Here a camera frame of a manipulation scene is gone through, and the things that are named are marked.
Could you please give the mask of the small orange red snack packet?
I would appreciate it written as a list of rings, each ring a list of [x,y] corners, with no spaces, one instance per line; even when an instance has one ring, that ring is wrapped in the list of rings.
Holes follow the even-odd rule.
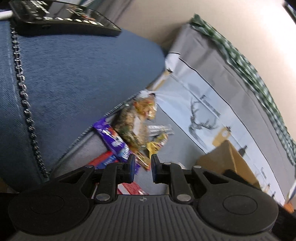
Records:
[[[150,160],[150,158],[148,158],[147,156],[145,156],[141,152],[135,152],[135,156],[136,156],[137,162],[138,162],[138,164],[140,164],[140,166],[142,166],[146,170],[151,169],[151,160]]]

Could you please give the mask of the brown cardboard box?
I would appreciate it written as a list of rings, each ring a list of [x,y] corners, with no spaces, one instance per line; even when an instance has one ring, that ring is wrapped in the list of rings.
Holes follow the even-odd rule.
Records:
[[[196,164],[218,174],[231,170],[259,190],[261,189],[259,181],[248,164],[229,141],[222,142],[220,146],[201,156]]]

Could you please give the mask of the silver foil snack stick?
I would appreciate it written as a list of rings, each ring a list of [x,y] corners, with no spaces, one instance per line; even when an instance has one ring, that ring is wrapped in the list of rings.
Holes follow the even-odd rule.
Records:
[[[174,134],[171,125],[149,125],[147,126],[147,129],[150,137],[155,137],[162,133],[166,133],[168,135]]]

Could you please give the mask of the red white snack packet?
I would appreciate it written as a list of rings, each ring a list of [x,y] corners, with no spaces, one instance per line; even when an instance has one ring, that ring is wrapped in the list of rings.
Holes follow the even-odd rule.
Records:
[[[93,159],[88,164],[94,166],[95,169],[104,169],[108,164],[115,162],[118,162],[117,157],[112,154],[111,151],[107,151]],[[133,182],[131,184],[119,184],[117,188],[117,193],[123,195],[147,195],[147,193],[136,182]]]

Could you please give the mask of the black remote control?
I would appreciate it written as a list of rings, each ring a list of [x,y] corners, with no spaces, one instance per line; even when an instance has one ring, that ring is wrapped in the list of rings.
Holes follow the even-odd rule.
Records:
[[[118,36],[121,29],[96,10],[62,1],[9,1],[12,25],[23,36]]]

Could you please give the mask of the round grain cake packet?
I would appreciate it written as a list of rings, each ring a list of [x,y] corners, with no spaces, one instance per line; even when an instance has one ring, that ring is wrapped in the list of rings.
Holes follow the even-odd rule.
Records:
[[[145,117],[140,115],[133,105],[126,104],[115,119],[114,130],[134,149],[145,148],[148,142],[148,130]]]

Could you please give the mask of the yellow snack bar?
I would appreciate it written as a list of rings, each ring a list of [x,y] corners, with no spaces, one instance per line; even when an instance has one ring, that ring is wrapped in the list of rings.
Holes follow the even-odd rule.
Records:
[[[168,134],[161,133],[157,137],[155,137],[151,142],[147,143],[147,150],[149,152],[149,158],[152,157],[153,154],[157,154],[159,150],[167,143]]]

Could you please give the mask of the green checkered cloth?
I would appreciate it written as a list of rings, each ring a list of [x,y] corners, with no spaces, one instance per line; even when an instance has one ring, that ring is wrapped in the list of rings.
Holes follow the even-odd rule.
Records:
[[[295,166],[295,140],[289,134],[283,117],[258,71],[229,40],[199,15],[195,14],[191,18],[190,25],[194,30],[207,36],[216,44],[226,63],[230,65],[253,92],[266,112],[282,147],[285,149],[290,163]]]

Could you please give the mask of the purple candy wrapper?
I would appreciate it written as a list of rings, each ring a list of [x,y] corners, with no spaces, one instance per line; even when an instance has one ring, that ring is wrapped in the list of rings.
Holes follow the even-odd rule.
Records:
[[[93,128],[102,138],[108,151],[111,151],[117,157],[118,162],[126,163],[132,152],[113,127],[106,122],[106,119],[102,118],[97,121]]]

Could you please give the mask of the grey deer print sofa cover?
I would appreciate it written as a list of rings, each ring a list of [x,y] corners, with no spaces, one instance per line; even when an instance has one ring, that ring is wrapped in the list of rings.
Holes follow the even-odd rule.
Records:
[[[169,123],[175,130],[158,156],[189,167],[229,141],[262,191],[280,204],[295,198],[295,166],[261,104],[226,63],[216,44],[186,24],[165,65],[166,71],[147,89],[155,94],[158,112],[145,124]],[[103,117],[113,125],[124,106],[133,105],[139,93]]]

